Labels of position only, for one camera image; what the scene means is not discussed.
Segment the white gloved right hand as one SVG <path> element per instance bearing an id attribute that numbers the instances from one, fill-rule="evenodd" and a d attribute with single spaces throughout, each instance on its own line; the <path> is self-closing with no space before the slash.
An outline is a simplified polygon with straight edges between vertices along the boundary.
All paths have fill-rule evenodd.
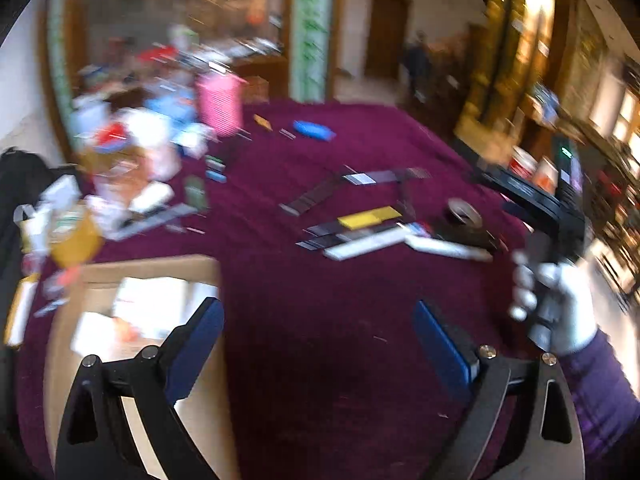
<path id="1" fill-rule="evenodd" d="M 586 271 L 567 259 L 533 263 L 524 250 L 512 259 L 510 317 L 541 333 L 530 337 L 541 350 L 569 356 L 586 348 L 598 331 Z"/>

